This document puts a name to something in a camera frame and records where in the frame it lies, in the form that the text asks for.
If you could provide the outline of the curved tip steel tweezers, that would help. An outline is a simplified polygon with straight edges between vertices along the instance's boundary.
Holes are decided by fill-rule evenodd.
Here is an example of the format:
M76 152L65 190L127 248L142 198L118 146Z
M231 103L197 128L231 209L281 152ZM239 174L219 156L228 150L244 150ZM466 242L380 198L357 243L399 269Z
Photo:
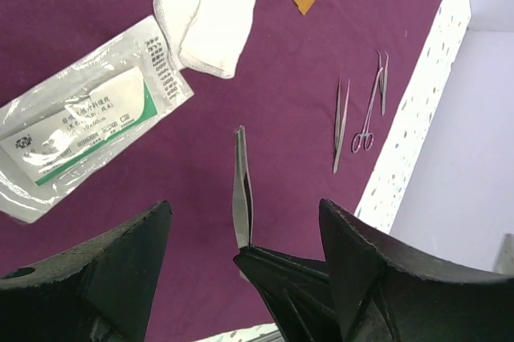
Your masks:
M386 51L377 50L378 56L378 87L381 95L381 115L386 114L386 92L389 78L390 56Z

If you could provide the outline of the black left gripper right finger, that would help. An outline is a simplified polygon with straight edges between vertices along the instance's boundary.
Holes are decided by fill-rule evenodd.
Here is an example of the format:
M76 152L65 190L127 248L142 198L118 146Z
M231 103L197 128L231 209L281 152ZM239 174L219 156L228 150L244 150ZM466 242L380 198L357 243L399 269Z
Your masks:
M345 341L511 341L513 277L420 251L330 200L319 226Z

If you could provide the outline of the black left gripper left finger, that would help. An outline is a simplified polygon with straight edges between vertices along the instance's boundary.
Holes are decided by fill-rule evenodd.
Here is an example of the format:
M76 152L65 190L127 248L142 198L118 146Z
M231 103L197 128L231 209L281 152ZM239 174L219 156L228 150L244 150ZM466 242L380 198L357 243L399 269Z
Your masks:
M172 211L142 214L1 278L3 341L142 341Z

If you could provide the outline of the straight pointed steel tweezers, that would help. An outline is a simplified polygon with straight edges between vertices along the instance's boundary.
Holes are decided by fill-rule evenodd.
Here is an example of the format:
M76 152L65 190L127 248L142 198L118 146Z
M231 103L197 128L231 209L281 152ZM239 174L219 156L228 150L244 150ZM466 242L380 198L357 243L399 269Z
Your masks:
M334 124L334 160L332 165L332 173L336 174L339 168L339 161L341 158L341 150L342 144L345 136L345 127L347 122L348 115L348 105L349 105L349 94L350 94L350 80L347 82L346 86L346 95L345 102L341 102L341 79L338 80L338 89L337 89L337 106L336 106L336 115L335 115L335 124Z

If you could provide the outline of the steel hemostat forceps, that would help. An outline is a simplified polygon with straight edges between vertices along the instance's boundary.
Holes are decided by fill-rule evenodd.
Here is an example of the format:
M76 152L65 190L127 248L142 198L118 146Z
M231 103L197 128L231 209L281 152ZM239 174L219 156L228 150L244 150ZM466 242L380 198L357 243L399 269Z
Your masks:
M378 85L380 83L381 74L383 72L383 68L381 67L376 76L373 83L373 88L371 91L371 95L369 98L368 107L365 114L365 119L361 128L361 131L356 133L353 137L352 144L351 144L351 151L352 153L357 153L360 149L364 149L365 151L370 150L370 148L373 146L373 140L374 135L369 130L372 112L373 112L373 105L377 94Z

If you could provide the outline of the wide steel tweezers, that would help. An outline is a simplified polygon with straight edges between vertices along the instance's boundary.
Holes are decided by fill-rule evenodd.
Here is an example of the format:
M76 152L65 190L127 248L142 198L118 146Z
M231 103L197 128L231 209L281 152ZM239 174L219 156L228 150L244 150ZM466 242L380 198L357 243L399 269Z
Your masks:
M247 161L246 132L235 131L235 175L232 193L232 218L239 249L251 245L253 230L253 197Z

